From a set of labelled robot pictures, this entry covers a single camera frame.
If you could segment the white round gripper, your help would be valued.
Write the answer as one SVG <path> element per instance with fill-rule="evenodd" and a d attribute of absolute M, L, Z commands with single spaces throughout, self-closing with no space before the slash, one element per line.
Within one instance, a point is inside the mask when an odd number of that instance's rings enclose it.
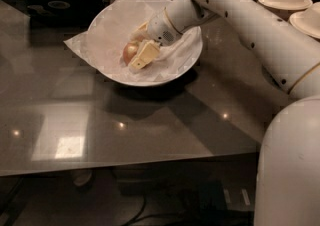
<path fill-rule="evenodd" d="M 171 23 L 166 10 L 163 9 L 157 12 L 150 18 L 148 23 L 144 22 L 131 33 L 130 40 L 140 43 L 137 53 L 129 62 L 129 66 L 137 70 L 144 68 L 159 55 L 160 44 L 162 46 L 171 46 L 181 37 L 182 34 Z"/>

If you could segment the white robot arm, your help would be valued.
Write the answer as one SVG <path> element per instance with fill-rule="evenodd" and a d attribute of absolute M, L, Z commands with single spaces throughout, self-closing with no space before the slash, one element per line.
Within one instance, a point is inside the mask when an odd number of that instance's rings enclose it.
<path fill-rule="evenodd" d="M 252 0 L 173 0 L 132 37 L 170 46 L 216 16 L 295 99 L 263 138 L 254 226 L 320 226 L 320 44 Z"/>

